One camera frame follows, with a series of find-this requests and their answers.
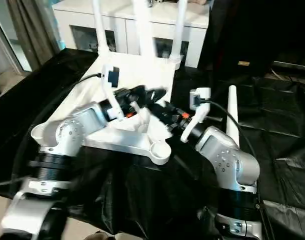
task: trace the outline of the black cloth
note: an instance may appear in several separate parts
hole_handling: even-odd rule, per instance
[[[0,98],[0,181],[10,178],[16,147],[34,116],[56,91],[80,79],[95,58],[65,49]],[[211,86],[214,100],[225,105],[232,83],[237,85],[239,122],[260,164],[261,197],[275,238],[305,239],[305,85],[248,76],[219,81],[183,68],[175,73],[171,102],[191,113],[190,89]],[[211,107],[209,115],[214,120],[205,125],[225,130],[223,113]],[[218,187],[211,164],[178,137],[167,142],[172,155],[163,166],[142,156],[82,147],[70,215],[112,234],[146,239],[210,239],[217,234]],[[240,147],[249,152],[241,137]],[[31,141],[21,165],[36,153]],[[0,187],[0,195],[12,197],[7,186]]]

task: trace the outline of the cabinet door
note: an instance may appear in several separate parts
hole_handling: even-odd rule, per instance
[[[156,42],[158,57],[167,58],[172,50],[175,25],[152,22],[152,34]],[[140,55],[136,21],[126,19],[127,48],[129,54]],[[183,28],[181,54],[185,66],[197,68],[206,29],[197,27]]]
[[[97,51],[98,41],[93,14],[61,10],[55,10],[54,14],[58,21],[60,36],[67,48]],[[110,50],[127,53],[125,20],[108,16],[102,18]]]

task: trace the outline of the white rod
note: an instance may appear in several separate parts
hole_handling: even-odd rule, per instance
[[[132,0],[133,10],[136,16],[137,33],[139,36],[140,55],[155,58],[156,45],[153,40],[152,24],[147,0]]]
[[[170,60],[176,63],[176,70],[181,65],[181,47],[183,39],[183,31],[185,26],[185,14],[187,10],[188,0],[179,0],[178,3],[178,16],[173,36],[172,48],[170,53]]]
[[[228,90],[228,112],[238,123],[237,88],[235,85],[231,85]],[[226,134],[231,137],[239,147],[239,130],[229,117],[227,117]]]
[[[96,34],[98,41],[98,54],[106,55],[109,53],[107,38],[101,13],[100,0],[92,0],[92,10],[94,14],[94,22],[96,26]]]

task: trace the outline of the gold label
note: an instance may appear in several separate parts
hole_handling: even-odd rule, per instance
[[[238,65],[241,65],[241,66],[249,66],[249,64],[251,64],[249,61],[239,61],[238,62]]]

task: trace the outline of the gray curtain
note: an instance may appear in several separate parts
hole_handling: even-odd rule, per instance
[[[7,0],[19,43],[32,70],[38,69],[59,47],[40,0]]]

